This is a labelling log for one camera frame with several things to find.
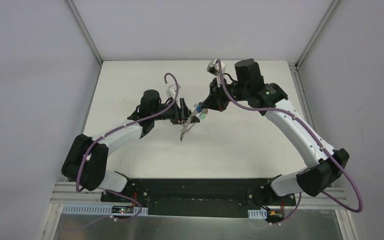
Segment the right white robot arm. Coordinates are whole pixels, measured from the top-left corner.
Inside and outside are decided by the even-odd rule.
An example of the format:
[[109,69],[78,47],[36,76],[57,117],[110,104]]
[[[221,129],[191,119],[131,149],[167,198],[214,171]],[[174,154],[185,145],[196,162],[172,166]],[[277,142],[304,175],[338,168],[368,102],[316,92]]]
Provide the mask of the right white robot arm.
[[285,195],[304,192],[316,197],[342,175],[349,160],[348,152],[324,141],[301,119],[288,95],[276,83],[266,83],[259,64],[252,58],[234,65],[236,80],[227,83],[224,66],[211,61],[207,71],[215,78],[209,85],[204,109],[224,111],[233,101],[246,101],[253,109],[272,122],[301,155],[306,168],[271,179],[264,187],[264,200],[276,205]]

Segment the keyring with black key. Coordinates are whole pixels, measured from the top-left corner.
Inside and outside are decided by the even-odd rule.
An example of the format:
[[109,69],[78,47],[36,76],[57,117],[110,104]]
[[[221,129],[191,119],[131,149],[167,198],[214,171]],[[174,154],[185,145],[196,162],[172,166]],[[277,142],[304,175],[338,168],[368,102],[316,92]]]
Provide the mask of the keyring with black key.
[[188,133],[196,124],[196,122],[193,122],[196,118],[198,118],[198,123],[200,120],[203,120],[206,115],[208,114],[208,110],[206,108],[203,108],[200,103],[197,103],[194,105],[194,110],[191,112],[187,120],[182,123],[183,128],[180,130],[180,142],[183,141],[186,133]]

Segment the blue tag key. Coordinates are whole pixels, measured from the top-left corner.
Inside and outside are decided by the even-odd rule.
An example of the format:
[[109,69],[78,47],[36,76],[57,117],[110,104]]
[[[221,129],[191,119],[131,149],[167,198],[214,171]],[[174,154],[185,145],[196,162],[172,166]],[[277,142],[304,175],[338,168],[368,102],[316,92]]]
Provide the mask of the blue tag key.
[[201,102],[195,104],[195,105],[194,105],[194,108],[195,108],[195,111],[196,111],[197,113],[201,113],[201,112],[203,111],[203,107],[202,107],[202,103],[201,103]]

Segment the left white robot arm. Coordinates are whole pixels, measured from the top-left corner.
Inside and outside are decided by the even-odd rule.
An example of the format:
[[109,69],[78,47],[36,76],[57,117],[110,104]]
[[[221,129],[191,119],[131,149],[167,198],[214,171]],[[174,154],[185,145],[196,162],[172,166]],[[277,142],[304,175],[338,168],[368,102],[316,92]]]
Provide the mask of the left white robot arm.
[[182,125],[181,137],[196,123],[200,122],[201,104],[195,110],[187,107],[183,98],[169,97],[162,102],[154,89],[146,90],[140,104],[120,126],[107,132],[75,137],[62,165],[61,173],[77,183],[79,190],[111,190],[120,202],[132,198],[133,189],[127,185],[127,178],[107,169],[108,157],[125,145],[145,137],[155,126],[155,121],[169,120],[174,125]]

